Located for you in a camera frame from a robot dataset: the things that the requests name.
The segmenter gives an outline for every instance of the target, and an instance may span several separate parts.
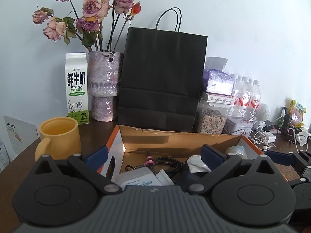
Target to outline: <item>white wall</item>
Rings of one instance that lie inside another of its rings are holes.
[[[308,109],[304,122],[310,124],[311,0],[135,1],[140,1],[142,11],[132,26],[154,28],[164,10],[180,7],[181,31],[207,35],[206,56],[228,58],[226,72],[260,80],[262,102],[272,108],[273,117],[287,99],[293,98]],[[81,15],[82,0],[73,3]],[[77,39],[69,47],[62,40],[48,40],[42,33],[45,24],[32,23],[36,4],[53,8],[58,17],[71,11],[69,2],[0,0],[0,139],[11,159],[16,155],[3,116],[39,125],[47,118],[66,115],[65,53],[86,50]],[[164,17],[159,28],[174,29],[174,15],[172,12]],[[106,41],[110,16],[103,22]],[[117,50],[124,50],[126,32]]]

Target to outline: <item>white speaker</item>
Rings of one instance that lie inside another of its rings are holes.
[[[270,117],[271,111],[267,104],[260,103],[255,115],[256,122],[254,123],[254,128],[262,130],[266,126],[265,121]]]

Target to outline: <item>purple textured vase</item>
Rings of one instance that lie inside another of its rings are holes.
[[[91,117],[100,122],[110,122],[118,116],[118,97],[93,97]]]
[[[119,93],[123,53],[92,51],[88,62],[88,93],[95,97],[112,97]]]
[[[88,93],[93,96],[91,117],[110,122],[117,117],[123,53],[92,51],[88,62]]]

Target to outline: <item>pink cable tie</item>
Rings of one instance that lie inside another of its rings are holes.
[[[144,164],[144,166],[147,166],[148,164],[153,164],[155,165],[154,161],[153,160],[147,160],[146,163]]]

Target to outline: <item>white adapter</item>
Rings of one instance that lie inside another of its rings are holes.
[[[276,136],[275,135],[273,135],[271,132],[267,132],[267,135],[268,135],[268,137],[269,137],[269,139],[268,139],[268,142],[269,143],[274,143],[275,142],[275,139],[276,139]]]

